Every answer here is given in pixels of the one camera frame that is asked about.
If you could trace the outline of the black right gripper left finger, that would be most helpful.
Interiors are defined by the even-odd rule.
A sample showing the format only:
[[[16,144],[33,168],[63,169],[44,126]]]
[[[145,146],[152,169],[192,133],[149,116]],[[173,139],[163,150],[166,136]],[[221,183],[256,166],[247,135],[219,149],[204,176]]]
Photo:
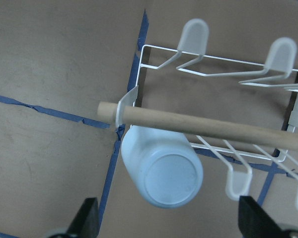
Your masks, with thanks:
[[[86,198],[66,231],[69,238],[96,238],[99,234],[98,200]]]

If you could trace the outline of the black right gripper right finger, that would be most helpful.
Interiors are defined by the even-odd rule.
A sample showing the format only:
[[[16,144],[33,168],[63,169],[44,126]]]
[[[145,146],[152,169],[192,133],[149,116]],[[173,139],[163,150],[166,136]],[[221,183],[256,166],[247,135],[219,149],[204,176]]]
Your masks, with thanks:
[[[238,228],[244,238],[285,238],[283,230],[251,196],[240,196]]]

